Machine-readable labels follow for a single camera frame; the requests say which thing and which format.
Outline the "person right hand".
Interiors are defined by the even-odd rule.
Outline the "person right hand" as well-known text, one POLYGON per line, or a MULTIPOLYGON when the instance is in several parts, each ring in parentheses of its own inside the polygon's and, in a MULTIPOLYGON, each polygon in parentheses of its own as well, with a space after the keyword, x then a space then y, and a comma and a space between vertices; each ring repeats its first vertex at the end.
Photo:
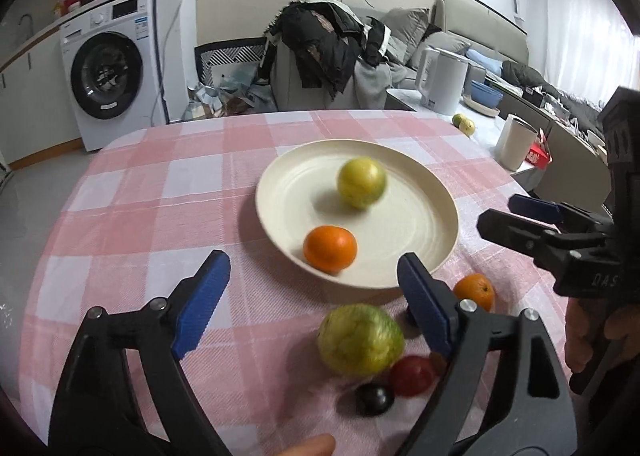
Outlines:
MULTIPOLYGON (((565 363, 572 372, 582 372, 593 356, 589 337, 598 328, 600 318, 588 312, 589 300, 567 301, 565 312, 565 363)), ((616 310, 604 324, 604 336, 610 341, 622 340, 620 353, 611 363, 611 368, 631 361, 639 355, 639 306, 625 306, 616 310)))

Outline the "person left hand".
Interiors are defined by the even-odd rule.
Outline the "person left hand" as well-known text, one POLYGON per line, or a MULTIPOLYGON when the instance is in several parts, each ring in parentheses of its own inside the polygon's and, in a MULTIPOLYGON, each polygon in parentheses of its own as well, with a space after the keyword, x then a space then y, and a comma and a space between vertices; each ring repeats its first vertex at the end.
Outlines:
POLYGON ((291 446, 278 456, 332 456, 335 447, 334 437, 325 433, 291 446))

